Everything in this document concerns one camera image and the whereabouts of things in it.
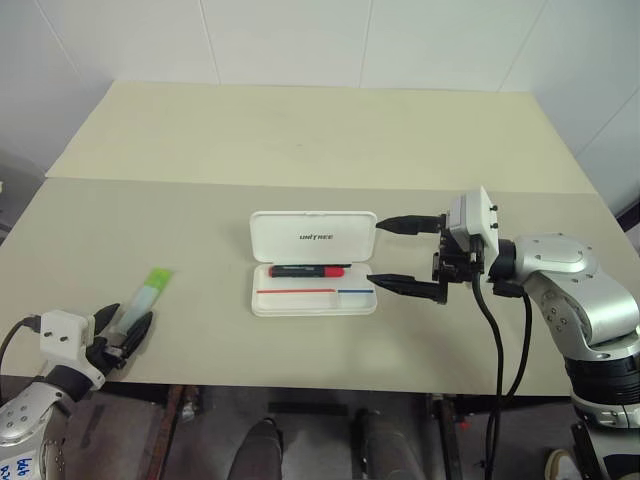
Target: black cable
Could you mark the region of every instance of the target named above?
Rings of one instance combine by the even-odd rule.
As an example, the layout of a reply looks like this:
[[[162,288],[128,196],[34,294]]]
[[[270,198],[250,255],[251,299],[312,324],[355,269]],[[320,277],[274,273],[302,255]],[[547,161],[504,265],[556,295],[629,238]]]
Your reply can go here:
[[[7,336],[4,337],[2,345],[0,346],[0,405],[4,405],[4,402],[2,401],[2,375],[1,375],[2,360],[4,359],[4,354],[7,352],[7,347],[9,346],[9,343],[11,343],[13,336],[16,334],[18,330],[20,330],[20,327],[24,326],[25,324],[26,324],[26,319],[23,318],[18,323],[16,323],[13,327],[11,327],[11,330],[9,330],[9,333],[7,333]]]
[[[502,377],[504,374],[504,349],[502,347],[502,338],[500,336],[500,328],[498,327],[498,323],[496,319],[493,317],[493,314],[487,307],[487,304],[484,301],[482,296],[482,291],[480,290],[480,273],[474,273],[471,281],[471,287],[473,289],[473,296],[476,299],[476,303],[480,308],[480,311],[485,316],[487,321],[489,322],[489,326],[491,327],[491,332],[493,333],[493,339],[496,342],[496,350],[498,352],[498,372],[496,375],[496,395],[495,395],[495,405],[489,420],[491,420],[491,416],[493,416],[493,420],[487,422],[487,431],[485,434],[485,470],[484,470],[484,478],[485,480],[490,480],[493,475],[493,465],[495,460],[495,452],[498,447],[498,437],[500,434],[500,408],[502,404]]]
[[[524,309],[525,309],[525,324],[524,324],[524,340],[522,341],[522,353],[520,354],[520,364],[518,365],[518,371],[516,373],[515,378],[513,379],[513,383],[511,384],[511,388],[507,394],[502,398],[502,404],[500,408],[504,408],[514,397],[516,390],[520,386],[520,382],[522,381],[522,377],[524,376],[524,371],[527,367],[527,361],[529,359],[529,347],[531,346],[531,330],[533,327],[533,312],[531,309],[531,300],[529,299],[529,295],[524,293],[522,295],[522,300],[524,301]],[[494,412],[492,411],[489,415],[489,420],[487,421],[487,430],[490,430],[493,427],[495,421]],[[492,452],[493,454],[493,462],[495,462],[495,450]]]

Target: unitree logo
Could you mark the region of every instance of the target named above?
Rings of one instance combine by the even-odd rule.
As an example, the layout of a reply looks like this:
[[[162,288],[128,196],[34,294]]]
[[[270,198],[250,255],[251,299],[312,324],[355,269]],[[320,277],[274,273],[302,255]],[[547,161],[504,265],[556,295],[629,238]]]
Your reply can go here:
[[[309,235],[300,235],[300,240],[332,240],[333,235],[317,235],[310,233]]]

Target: table surface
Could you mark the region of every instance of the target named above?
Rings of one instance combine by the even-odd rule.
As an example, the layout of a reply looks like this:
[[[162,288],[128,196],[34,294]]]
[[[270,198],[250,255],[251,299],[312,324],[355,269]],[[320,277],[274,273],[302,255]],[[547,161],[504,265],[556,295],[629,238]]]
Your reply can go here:
[[[0,247],[0,333],[29,312],[126,303],[151,268],[170,268],[148,342],[117,379],[493,393],[493,338],[462,285],[446,306],[379,290],[369,316],[255,317],[255,210],[431,215],[483,184],[501,236],[581,238],[640,298],[640,260],[528,94],[115,84],[49,176]],[[378,232],[369,263],[428,279],[436,248]],[[507,384],[523,308],[487,300]],[[34,374],[37,349],[19,333],[4,372]],[[519,392],[568,388],[536,311]]]

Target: blue line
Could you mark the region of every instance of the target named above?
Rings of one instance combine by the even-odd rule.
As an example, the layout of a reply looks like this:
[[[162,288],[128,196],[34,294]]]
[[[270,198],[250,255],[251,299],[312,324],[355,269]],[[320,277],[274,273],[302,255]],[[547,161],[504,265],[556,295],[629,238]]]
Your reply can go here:
[[[338,290],[338,293],[373,293],[373,290]]]

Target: tile grout line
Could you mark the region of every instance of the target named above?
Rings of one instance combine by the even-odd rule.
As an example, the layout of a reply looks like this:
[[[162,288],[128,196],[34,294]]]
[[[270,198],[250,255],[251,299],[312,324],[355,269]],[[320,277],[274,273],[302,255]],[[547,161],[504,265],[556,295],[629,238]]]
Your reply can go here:
[[[505,74],[504,78],[500,82],[500,85],[498,85],[496,92],[502,91],[502,87],[504,87],[504,84],[507,82],[509,75],[511,75],[511,72],[513,71],[513,67],[515,67],[516,62],[518,61],[518,59],[522,55],[522,52],[524,51],[524,48],[526,47],[527,43],[529,43],[529,39],[533,34],[533,30],[538,24],[540,17],[542,17],[542,12],[545,11],[548,5],[549,5],[549,0],[544,0],[542,2],[542,6],[540,7],[540,10],[538,10],[538,13],[536,14],[536,18],[534,18],[533,23],[531,24],[531,27],[529,27],[529,30],[527,31],[526,35],[522,39],[522,43],[520,44],[520,47],[518,47],[518,51],[516,52],[516,54],[513,56],[513,61],[511,62],[511,65],[509,65],[509,68],[507,69],[507,73]]]
[[[622,105],[620,105],[620,107],[617,108],[615,112],[613,112],[613,115],[611,115],[611,117],[609,117],[609,119],[602,124],[602,126],[596,131],[596,133],[593,134],[593,137],[591,137],[591,139],[587,141],[587,143],[585,143],[578,151],[576,151],[576,153],[574,154],[576,158],[578,158],[578,156],[580,156],[587,148],[591,146],[593,142],[596,141],[596,139],[609,126],[609,124],[613,121],[613,119],[616,118],[618,114],[622,111],[622,109],[624,109],[624,107],[626,107],[627,104],[631,100],[633,100],[633,97],[635,97],[638,94],[639,89],[640,87],[636,87],[635,90],[631,92],[631,95],[629,95],[629,98],[627,98],[624,102],[622,102]]]
[[[213,63],[213,69],[216,78],[218,79],[218,85],[222,85],[222,76],[220,75],[220,68],[218,67],[218,60],[216,59],[216,52],[213,49],[213,40],[211,40],[211,32],[209,31],[209,24],[204,14],[204,5],[202,0],[198,0],[200,7],[200,18],[202,19],[202,26],[204,27],[204,34],[207,36],[207,45],[209,46],[209,55],[211,55],[211,62]]]
[[[364,39],[362,45],[362,59],[360,60],[360,75],[358,76],[358,88],[362,88],[362,76],[364,74],[364,63],[367,57],[367,47],[369,45],[369,30],[371,29],[371,17],[373,16],[373,0],[369,0],[367,12],[367,25],[364,29]]]
[[[80,80],[80,84],[82,85],[82,88],[86,91],[88,86],[85,78],[80,73],[80,69],[78,68],[78,65],[76,64],[76,62],[74,62],[73,58],[71,58],[71,55],[69,54],[66,47],[64,46],[64,43],[62,42],[62,38],[60,37],[55,27],[53,26],[53,23],[51,23],[51,20],[47,16],[47,13],[44,11],[44,8],[42,8],[42,5],[40,5],[40,0],[33,0],[33,2],[35,3],[38,11],[40,12],[42,19],[47,24],[47,27],[49,27],[49,31],[51,32],[51,35],[53,35],[53,38],[58,44],[58,47],[60,47],[60,50],[62,50],[62,54],[65,56],[65,58],[67,59],[67,62],[69,62],[69,65],[71,65],[71,68],[73,69],[75,74],[78,76],[78,79]]]

